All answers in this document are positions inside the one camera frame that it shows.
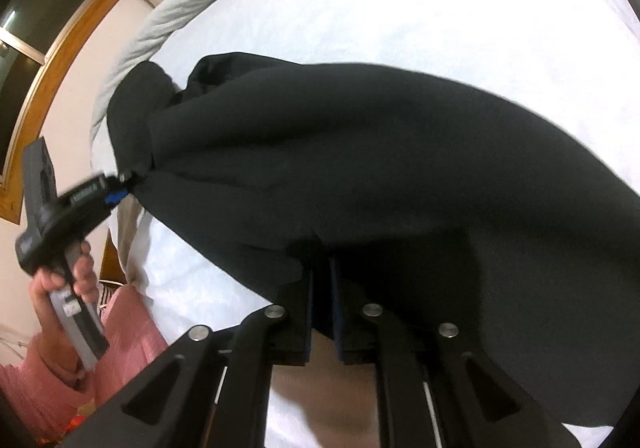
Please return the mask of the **person's left hand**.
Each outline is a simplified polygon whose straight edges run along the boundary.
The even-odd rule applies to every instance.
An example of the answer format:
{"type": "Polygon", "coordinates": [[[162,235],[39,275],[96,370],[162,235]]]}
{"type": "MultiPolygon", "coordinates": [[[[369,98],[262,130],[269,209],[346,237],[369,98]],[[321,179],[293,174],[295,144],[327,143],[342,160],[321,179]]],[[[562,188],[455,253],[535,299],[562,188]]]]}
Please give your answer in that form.
{"type": "MultiPolygon", "coordinates": [[[[73,275],[74,293],[88,305],[96,306],[99,299],[98,277],[94,272],[94,260],[88,242],[80,245],[80,255],[75,261],[73,275]]],[[[62,275],[42,267],[30,281],[28,292],[41,327],[36,342],[41,360],[66,386],[76,387],[77,382],[82,379],[80,360],[50,301],[50,294],[64,286],[62,275]]]]}

